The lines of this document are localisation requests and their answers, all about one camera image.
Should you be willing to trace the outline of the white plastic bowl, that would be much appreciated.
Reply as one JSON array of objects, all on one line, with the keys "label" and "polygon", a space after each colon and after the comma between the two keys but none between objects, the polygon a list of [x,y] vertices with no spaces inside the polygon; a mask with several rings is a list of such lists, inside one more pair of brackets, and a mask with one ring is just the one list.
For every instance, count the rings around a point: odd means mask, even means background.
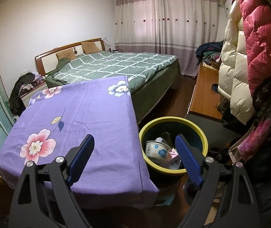
[{"label": "white plastic bowl", "polygon": [[145,154],[154,163],[164,162],[170,151],[171,147],[166,143],[158,141],[148,141],[146,143]]}]

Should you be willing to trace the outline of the yellow rimmed trash bin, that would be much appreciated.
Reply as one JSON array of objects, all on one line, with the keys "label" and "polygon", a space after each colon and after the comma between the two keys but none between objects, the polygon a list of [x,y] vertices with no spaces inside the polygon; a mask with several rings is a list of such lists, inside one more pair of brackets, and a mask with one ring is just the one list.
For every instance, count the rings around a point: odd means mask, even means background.
[{"label": "yellow rimmed trash bin", "polygon": [[170,170],[152,162],[145,154],[146,143],[162,138],[165,143],[175,149],[175,139],[182,134],[191,146],[198,148],[204,156],[208,153],[208,140],[203,130],[195,123],[181,117],[166,116],[157,118],[146,124],[140,131],[139,137],[142,153],[150,179],[160,190],[168,189],[175,185],[186,174],[186,169],[181,162],[178,170]]}]

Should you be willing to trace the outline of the white nightstand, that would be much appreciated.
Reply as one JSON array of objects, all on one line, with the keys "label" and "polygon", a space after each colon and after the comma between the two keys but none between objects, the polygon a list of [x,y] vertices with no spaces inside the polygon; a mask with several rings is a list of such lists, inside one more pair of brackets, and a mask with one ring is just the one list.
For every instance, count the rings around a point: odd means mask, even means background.
[{"label": "white nightstand", "polygon": [[47,84],[45,81],[41,82],[40,84],[38,84],[36,87],[34,87],[33,89],[31,89],[29,92],[25,93],[24,95],[21,96],[21,100],[23,101],[25,107],[28,106],[28,103],[30,101],[30,99],[32,98],[32,96],[43,90],[43,89],[47,89]]}]

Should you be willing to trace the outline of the dark clothes pile on nightstand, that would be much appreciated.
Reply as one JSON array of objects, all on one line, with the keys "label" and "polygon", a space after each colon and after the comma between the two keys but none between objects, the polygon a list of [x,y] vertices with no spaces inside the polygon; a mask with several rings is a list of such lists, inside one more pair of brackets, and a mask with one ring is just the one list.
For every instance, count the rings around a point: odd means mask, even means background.
[{"label": "dark clothes pile on nightstand", "polygon": [[42,82],[40,74],[35,75],[34,73],[27,73],[19,77],[9,98],[9,108],[14,116],[20,116],[26,109],[21,96],[28,93],[32,89],[31,86],[34,88],[40,82]]}]

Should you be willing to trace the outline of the purple floral tablecloth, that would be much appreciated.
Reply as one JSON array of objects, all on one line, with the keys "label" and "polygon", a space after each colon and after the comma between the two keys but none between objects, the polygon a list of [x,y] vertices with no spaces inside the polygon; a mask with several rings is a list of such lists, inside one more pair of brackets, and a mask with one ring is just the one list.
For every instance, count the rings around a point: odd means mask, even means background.
[{"label": "purple floral tablecloth", "polygon": [[72,192],[82,208],[153,206],[126,76],[58,86],[36,93],[0,149],[0,175],[15,187],[28,161],[47,164],[94,137],[94,150]]}]

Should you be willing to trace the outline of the pink paper package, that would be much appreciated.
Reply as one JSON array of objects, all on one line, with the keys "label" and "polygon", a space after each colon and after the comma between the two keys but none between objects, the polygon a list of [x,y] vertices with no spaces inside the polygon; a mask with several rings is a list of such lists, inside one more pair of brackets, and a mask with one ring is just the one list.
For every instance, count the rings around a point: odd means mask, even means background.
[{"label": "pink paper package", "polygon": [[165,160],[160,164],[161,167],[170,170],[178,170],[180,165],[180,156],[174,148],[167,154]]}]

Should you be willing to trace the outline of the wooden headboard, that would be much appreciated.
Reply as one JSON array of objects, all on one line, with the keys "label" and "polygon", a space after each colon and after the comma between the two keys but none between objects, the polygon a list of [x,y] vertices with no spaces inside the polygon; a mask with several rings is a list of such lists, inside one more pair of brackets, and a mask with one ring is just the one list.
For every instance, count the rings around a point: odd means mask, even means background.
[{"label": "wooden headboard", "polygon": [[84,51],[83,48],[81,47],[81,43],[82,41],[65,45],[62,47],[57,47],[50,51],[39,54],[38,56],[35,56],[37,72],[40,75],[45,76],[49,72],[53,71],[58,64],[58,58],[56,54],[64,50],[72,49],[76,56],[83,54]]}]

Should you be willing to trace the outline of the wooden desk cabinet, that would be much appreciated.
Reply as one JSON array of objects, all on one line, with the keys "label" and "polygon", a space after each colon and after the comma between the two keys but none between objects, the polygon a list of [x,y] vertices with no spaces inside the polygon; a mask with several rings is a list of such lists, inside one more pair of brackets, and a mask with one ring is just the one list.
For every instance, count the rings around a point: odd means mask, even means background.
[{"label": "wooden desk cabinet", "polygon": [[218,71],[201,63],[187,114],[221,122],[222,114],[216,109],[220,95],[212,90],[212,84],[218,84]]}]

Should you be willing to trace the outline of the left brown pillow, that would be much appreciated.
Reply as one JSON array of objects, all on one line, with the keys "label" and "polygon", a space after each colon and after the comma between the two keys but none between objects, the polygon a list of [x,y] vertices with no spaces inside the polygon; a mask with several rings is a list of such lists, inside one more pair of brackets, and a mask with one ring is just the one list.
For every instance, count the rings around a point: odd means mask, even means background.
[{"label": "left brown pillow", "polygon": [[74,51],[72,48],[69,48],[64,51],[60,51],[60,52],[56,53],[56,57],[58,60],[60,60],[60,59],[75,60],[76,59],[76,55],[74,54]]}]

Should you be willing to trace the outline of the brown pillow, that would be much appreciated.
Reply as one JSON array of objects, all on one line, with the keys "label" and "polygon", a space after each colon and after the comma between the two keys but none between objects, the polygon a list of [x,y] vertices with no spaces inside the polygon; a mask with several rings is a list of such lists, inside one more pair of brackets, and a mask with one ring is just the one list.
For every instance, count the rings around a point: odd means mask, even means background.
[{"label": "brown pillow", "polygon": [[81,46],[82,46],[83,52],[87,55],[101,52],[101,50],[97,47],[95,42],[84,41],[84,42],[81,42]]},{"label": "brown pillow", "polygon": [[58,60],[60,60],[60,59],[75,60],[76,59],[76,55],[74,54],[74,51],[72,48],[69,48],[64,51],[60,51],[60,52],[56,53],[56,57]]}]

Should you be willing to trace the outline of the cream puffer jacket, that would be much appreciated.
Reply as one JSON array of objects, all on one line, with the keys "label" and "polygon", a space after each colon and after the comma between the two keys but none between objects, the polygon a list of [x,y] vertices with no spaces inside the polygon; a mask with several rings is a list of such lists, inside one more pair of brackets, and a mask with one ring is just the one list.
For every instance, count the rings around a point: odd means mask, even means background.
[{"label": "cream puffer jacket", "polygon": [[247,53],[240,1],[234,0],[220,54],[218,91],[230,101],[230,111],[242,124],[254,114],[247,76]]}]

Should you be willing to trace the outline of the bed with green quilt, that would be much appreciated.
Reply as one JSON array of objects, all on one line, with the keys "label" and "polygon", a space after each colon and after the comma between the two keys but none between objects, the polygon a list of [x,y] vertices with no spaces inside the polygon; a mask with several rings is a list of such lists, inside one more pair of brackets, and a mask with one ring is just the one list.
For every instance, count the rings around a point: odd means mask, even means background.
[{"label": "bed with green quilt", "polygon": [[109,77],[121,77],[126,84],[110,85],[112,95],[129,89],[136,121],[156,106],[180,73],[178,57],[157,53],[106,52],[60,59],[46,78],[48,88]]}]

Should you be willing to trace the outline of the clothes pile on desk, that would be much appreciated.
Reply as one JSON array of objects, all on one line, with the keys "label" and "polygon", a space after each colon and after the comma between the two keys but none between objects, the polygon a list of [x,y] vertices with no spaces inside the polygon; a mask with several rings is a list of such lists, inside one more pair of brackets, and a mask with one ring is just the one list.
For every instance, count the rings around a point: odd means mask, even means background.
[{"label": "clothes pile on desk", "polygon": [[204,57],[208,57],[213,53],[220,53],[224,44],[224,40],[219,42],[208,42],[200,45],[196,51],[195,56],[198,60],[198,64],[202,62]]}]

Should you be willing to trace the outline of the red puffer jacket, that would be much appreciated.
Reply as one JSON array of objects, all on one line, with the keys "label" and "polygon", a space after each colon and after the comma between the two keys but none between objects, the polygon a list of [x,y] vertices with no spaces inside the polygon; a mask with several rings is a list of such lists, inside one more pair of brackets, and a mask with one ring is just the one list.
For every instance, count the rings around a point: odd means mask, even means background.
[{"label": "red puffer jacket", "polygon": [[271,6],[265,0],[239,0],[243,18],[250,93],[271,76]]}]

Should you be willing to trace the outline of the pink beige curtain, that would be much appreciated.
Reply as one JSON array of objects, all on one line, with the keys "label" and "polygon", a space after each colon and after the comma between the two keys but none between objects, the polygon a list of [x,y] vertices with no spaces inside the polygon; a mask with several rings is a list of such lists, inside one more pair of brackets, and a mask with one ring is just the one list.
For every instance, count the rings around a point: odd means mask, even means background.
[{"label": "pink beige curtain", "polygon": [[180,71],[196,76],[195,51],[216,40],[218,0],[114,0],[115,47],[175,55]]}]

